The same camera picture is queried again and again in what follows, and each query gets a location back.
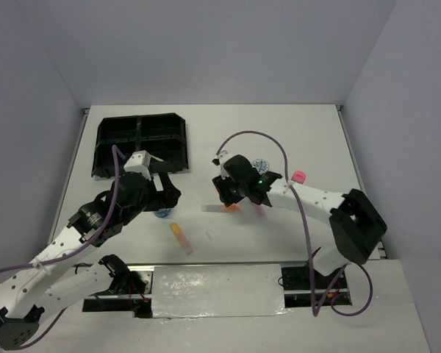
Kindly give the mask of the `thin yellow highlighter pen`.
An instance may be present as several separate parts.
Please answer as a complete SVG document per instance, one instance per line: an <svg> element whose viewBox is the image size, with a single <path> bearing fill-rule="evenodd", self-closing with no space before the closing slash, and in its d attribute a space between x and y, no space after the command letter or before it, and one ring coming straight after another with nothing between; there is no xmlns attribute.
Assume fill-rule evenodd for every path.
<svg viewBox="0 0 441 353"><path fill-rule="evenodd" d="M154 156L154 155L152 155L152 154L151 154L151 159L156 160L156 161L158 161L158 162L164 162L163 159L158 158L158 157L156 157L156 156Z"/></svg>

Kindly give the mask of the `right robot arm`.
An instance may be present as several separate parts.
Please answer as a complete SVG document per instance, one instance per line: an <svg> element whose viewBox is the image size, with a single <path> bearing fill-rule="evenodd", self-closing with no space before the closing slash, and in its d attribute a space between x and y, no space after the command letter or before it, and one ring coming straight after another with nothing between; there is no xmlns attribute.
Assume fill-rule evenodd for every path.
<svg viewBox="0 0 441 353"><path fill-rule="evenodd" d="M324 286L331 273L344 265L365 264L387 232L384 219L361 190L331 192L287 180L273 171L260 174L246 157L226 151L212 163L220 169L212 182L225 206L249 199L256 205L303 213L330 227L331 240L321 246L304 272L314 288Z"/></svg>

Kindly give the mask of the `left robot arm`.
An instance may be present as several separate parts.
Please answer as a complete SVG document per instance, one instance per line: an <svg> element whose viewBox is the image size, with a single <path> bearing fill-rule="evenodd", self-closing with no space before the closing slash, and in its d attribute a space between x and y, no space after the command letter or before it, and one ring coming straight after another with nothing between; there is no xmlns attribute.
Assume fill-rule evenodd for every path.
<svg viewBox="0 0 441 353"><path fill-rule="evenodd" d="M67 279L63 275L82 259L120 234L142 212L173 208L181 196L167 173L160 174L162 190L154 179L123 172L108 191L82 205L61 233L33 260L11 266L13 275L0 284L0 348L29 348L31 337L49 317L86 296L142 293L146 283L114 254L103 256L89 268Z"/></svg>

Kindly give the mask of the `blue paint jar left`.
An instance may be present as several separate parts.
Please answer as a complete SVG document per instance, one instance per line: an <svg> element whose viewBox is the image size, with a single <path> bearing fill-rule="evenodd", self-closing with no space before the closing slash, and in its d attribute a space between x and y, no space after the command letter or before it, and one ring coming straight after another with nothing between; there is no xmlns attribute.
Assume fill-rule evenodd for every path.
<svg viewBox="0 0 441 353"><path fill-rule="evenodd" d="M163 208L158 211L154 211L154 215L158 218L167 218L171 214L171 208Z"/></svg>

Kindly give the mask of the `blue paint jar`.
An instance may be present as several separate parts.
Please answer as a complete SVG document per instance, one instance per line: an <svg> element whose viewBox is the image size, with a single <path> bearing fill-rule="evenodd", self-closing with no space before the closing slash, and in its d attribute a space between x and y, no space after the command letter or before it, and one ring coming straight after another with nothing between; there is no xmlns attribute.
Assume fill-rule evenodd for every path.
<svg viewBox="0 0 441 353"><path fill-rule="evenodd" d="M254 167L254 169L257 170L257 172L262 175L269 171L269 163L267 160L264 159L256 159L254 160L251 165Z"/></svg>
<svg viewBox="0 0 441 353"><path fill-rule="evenodd" d="M158 218L167 218L171 214L171 208L163 208L158 211L154 211L154 215Z"/></svg>

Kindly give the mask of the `blue paint jar right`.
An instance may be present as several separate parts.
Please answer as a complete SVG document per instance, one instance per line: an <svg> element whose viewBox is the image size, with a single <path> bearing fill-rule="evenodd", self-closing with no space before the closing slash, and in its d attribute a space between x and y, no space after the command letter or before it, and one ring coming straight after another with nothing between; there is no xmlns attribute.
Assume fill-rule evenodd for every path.
<svg viewBox="0 0 441 353"><path fill-rule="evenodd" d="M257 172L262 175L269 171L269 163L267 160L264 159L256 159L254 160L251 165L254 167L254 169L257 170Z"/></svg>

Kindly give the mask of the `orange-capped clear marker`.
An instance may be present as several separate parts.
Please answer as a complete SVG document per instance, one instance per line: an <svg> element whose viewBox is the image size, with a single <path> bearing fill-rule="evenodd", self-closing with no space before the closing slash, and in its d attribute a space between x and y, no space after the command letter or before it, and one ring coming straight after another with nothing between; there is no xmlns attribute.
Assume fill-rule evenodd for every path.
<svg viewBox="0 0 441 353"><path fill-rule="evenodd" d="M225 206L222 204L203 204L201 206L201 211L205 213L236 213L240 212L241 209L236 204L231 206Z"/></svg>

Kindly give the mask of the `orange-capped pink glue stick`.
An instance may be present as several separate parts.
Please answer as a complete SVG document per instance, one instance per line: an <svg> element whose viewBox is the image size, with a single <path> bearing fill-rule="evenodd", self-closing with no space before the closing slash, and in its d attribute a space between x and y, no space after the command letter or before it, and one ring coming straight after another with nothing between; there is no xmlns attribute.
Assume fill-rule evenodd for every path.
<svg viewBox="0 0 441 353"><path fill-rule="evenodd" d="M182 229L177 223L170 224L170 229L179 242L180 246L184 249L186 254L191 254L193 252L193 248L189 242L189 240L184 235Z"/></svg>

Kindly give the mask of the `pink-capped glitter bottle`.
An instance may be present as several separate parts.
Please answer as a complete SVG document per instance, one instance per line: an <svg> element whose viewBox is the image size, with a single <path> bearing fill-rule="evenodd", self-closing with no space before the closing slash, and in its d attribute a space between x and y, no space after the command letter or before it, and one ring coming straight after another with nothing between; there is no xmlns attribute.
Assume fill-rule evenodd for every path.
<svg viewBox="0 0 441 353"><path fill-rule="evenodd" d="M304 184L306 181L306 174L303 171L295 171L291 180L298 184Z"/></svg>

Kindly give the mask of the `black four-compartment organizer tray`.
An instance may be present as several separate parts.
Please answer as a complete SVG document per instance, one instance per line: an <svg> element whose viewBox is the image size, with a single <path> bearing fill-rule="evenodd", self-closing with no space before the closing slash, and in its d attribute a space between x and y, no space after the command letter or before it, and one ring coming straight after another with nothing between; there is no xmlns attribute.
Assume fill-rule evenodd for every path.
<svg viewBox="0 0 441 353"><path fill-rule="evenodd" d="M98 126L91 175L115 176L112 146L126 158L145 150L164 162L151 160L150 171L177 173L189 169L187 124L176 113L104 118Z"/></svg>

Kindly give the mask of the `silver foil-covered panel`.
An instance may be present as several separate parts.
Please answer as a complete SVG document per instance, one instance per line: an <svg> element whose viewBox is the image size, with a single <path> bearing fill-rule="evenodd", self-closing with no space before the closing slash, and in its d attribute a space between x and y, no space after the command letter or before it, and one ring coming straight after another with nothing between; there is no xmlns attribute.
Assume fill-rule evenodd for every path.
<svg viewBox="0 0 441 353"><path fill-rule="evenodd" d="M155 318L217 318L282 315L281 268L263 265L156 267L151 287Z"/></svg>

